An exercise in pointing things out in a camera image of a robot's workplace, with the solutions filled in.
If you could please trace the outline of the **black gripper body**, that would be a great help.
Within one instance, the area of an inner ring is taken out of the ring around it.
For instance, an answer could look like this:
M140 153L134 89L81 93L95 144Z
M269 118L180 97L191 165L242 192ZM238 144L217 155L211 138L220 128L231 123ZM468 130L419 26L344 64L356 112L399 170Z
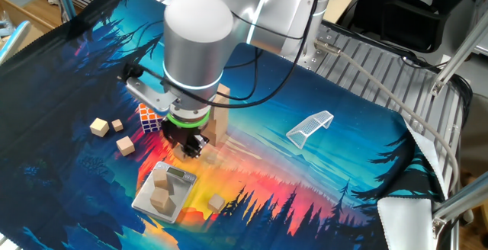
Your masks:
M199 127L185 128L174 123L163 123L162 131L166 139L183 146L204 147L210 141Z

